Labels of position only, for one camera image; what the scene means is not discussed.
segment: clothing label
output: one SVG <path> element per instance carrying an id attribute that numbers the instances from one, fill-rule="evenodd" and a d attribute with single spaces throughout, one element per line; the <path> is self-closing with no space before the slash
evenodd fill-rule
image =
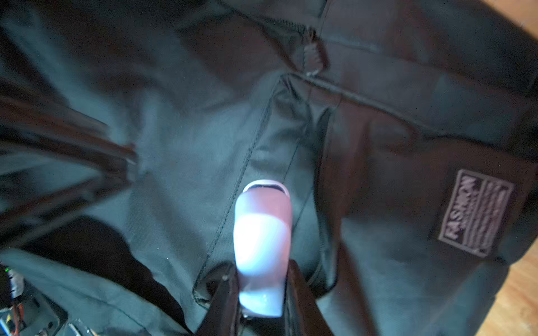
<path id="1" fill-rule="evenodd" d="M 439 240 L 485 257 L 491 251 L 514 184 L 461 169 Z"/>

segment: garment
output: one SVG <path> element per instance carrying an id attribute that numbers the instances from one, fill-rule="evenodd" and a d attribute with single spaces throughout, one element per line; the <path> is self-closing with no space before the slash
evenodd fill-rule
<path id="1" fill-rule="evenodd" d="M 211 273 L 233 261 L 235 199 L 260 178 L 290 191 L 291 258 L 336 335 L 475 334 L 538 233 L 538 44 L 480 2 L 0 13 L 1 77 L 105 123 L 138 156 L 130 189 L 0 253 L 99 334 L 196 330 Z M 438 239 L 461 169 L 513 185 L 484 258 Z M 22 187 L 3 201 L 85 174 L 45 162 L 5 177 Z"/>

